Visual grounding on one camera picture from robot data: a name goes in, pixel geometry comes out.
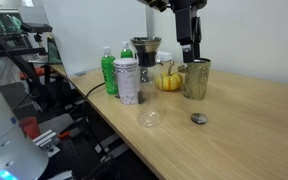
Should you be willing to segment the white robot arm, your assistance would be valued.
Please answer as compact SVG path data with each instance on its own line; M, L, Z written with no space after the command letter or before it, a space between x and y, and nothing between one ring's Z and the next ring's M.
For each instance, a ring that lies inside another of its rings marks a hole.
M159 12L170 8L175 15L177 42L182 47L183 62L200 58L201 25L197 11L207 5L207 0L137 0Z

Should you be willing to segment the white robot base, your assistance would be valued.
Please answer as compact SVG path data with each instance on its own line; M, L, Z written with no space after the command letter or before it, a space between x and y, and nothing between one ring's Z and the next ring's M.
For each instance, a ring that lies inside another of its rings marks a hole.
M0 180L37 180L48 156L23 132L0 93Z

